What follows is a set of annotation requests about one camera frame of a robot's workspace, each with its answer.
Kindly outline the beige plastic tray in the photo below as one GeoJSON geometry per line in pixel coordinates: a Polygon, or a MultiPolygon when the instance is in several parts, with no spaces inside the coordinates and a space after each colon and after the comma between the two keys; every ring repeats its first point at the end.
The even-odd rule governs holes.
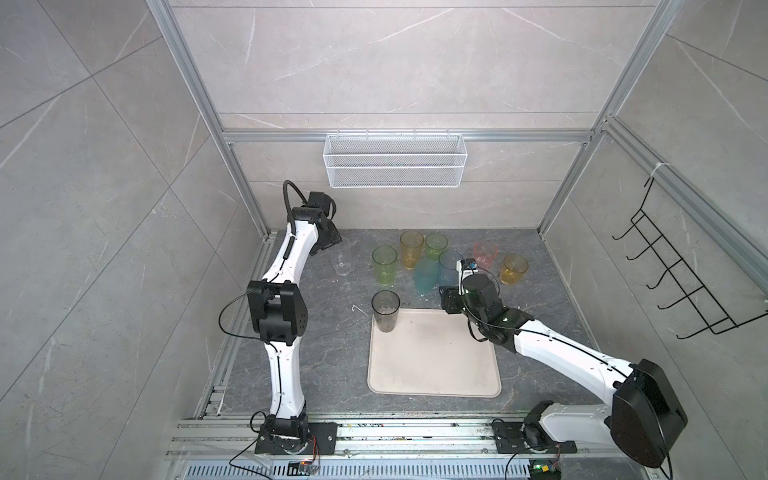
{"type": "Polygon", "coordinates": [[[401,309],[395,328],[371,328],[367,384],[385,395],[495,398],[502,390],[494,345],[475,341],[467,319],[401,309]]]}

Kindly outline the dark grey tumbler glass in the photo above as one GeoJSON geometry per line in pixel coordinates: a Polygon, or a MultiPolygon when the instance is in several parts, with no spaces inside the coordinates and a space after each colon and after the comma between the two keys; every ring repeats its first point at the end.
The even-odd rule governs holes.
{"type": "Polygon", "coordinates": [[[400,298],[394,291],[381,290],[373,295],[371,299],[373,318],[380,331],[389,333],[395,329],[400,304],[400,298]]]}

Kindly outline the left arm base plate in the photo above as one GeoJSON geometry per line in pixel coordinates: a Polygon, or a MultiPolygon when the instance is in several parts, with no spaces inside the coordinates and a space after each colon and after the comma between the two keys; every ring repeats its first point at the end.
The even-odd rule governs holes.
{"type": "Polygon", "coordinates": [[[332,455],[339,425],[333,422],[296,423],[278,419],[260,428],[256,454],[332,455]]]}

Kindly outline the tall green tumbler glass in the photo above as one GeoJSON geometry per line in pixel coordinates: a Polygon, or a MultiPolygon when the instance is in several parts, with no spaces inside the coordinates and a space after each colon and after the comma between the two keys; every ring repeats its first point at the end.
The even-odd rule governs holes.
{"type": "Polygon", "coordinates": [[[397,251],[389,246],[378,246],[372,252],[373,272],[376,281],[384,286],[394,284],[396,276],[397,251]]]}

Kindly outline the clear tumbler glass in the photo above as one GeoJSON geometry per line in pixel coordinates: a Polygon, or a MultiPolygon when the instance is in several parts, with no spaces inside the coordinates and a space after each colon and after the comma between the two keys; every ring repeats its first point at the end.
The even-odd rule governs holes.
{"type": "Polygon", "coordinates": [[[353,256],[348,242],[341,242],[332,248],[331,265],[335,273],[346,277],[354,270],[353,256]]]}

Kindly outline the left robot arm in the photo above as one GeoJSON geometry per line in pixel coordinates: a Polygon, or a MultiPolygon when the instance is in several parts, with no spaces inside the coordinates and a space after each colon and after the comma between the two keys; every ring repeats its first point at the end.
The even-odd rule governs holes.
{"type": "Polygon", "coordinates": [[[287,231],[276,257],[259,280],[247,287],[251,322],[269,359],[270,433],[305,441],[306,400],[300,382],[299,349],[308,323],[308,309],[299,281],[310,256],[341,242],[332,218],[335,201],[312,191],[297,207],[284,201],[287,231]]]}

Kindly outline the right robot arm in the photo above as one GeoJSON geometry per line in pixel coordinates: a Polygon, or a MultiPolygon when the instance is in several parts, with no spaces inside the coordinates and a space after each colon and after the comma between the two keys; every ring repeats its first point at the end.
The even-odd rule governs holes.
{"type": "Polygon", "coordinates": [[[443,310],[463,314],[475,340],[536,360],[598,398],[594,405],[537,404],[520,425],[525,449],[544,453],[586,442],[613,445],[644,467],[671,464],[671,448],[688,418],[659,365],[603,354],[505,306],[485,274],[465,271],[458,285],[439,292],[443,310]]]}

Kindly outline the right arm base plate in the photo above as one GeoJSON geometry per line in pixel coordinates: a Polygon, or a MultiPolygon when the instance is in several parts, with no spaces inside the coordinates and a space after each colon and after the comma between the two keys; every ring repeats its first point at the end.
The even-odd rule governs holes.
{"type": "Polygon", "coordinates": [[[575,454],[573,441],[556,442],[537,425],[493,419],[492,436],[499,454],[575,454]]]}

